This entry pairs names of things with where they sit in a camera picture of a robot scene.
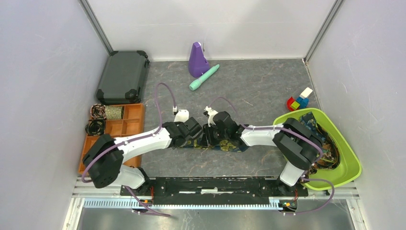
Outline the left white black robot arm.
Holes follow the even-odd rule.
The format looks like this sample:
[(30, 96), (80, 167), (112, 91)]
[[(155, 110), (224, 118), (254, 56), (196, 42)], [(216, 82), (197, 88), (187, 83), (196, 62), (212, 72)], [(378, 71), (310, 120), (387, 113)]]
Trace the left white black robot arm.
[(202, 126), (190, 117), (186, 121), (165, 122), (161, 126), (141, 134), (113, 138), (109, 134), (99, 136), (82, 159), (85, 165), (84, 183), (93, 183), (97, 189), (111, 184), (125, 185), (138, 195), (150, 190), (150, 181), (139, 167), (124, 163), (134, 157), (154, 150), (180, 148), (189, 140), (197, 139), (203, 132)]

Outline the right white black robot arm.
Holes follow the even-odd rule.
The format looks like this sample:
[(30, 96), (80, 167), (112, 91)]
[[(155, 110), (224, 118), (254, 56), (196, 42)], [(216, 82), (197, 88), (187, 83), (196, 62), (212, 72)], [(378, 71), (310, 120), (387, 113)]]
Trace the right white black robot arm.
[(287, 163), (277, 181), (277, 191), (288, 196), (305, 171), (322, 156), (322, 140), (294, 118), (272, 126), (237, 124), (226, 112), (205, 109), (208, 124), (204, 126), (208, 145), (228, 141), (238, 148), (252, 146), (277, 147)]

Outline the blue yellow floral tie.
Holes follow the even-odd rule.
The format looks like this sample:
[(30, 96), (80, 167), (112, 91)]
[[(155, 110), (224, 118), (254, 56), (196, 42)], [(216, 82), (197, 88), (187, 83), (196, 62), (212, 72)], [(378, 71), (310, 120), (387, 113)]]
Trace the blue yellow floral tie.
[(203, 145), (200, 145), (202, 139), (189, 140), (183, 148), (185, 149), (200, 149), (200, 150), (217, 150), (217, 151), (227, 151), (227, 152), (245, 152), (248, 146), (237, 147), (228, 140), (220, 141), (219, 144), (215, 146), (209, 146), (206, 141)]

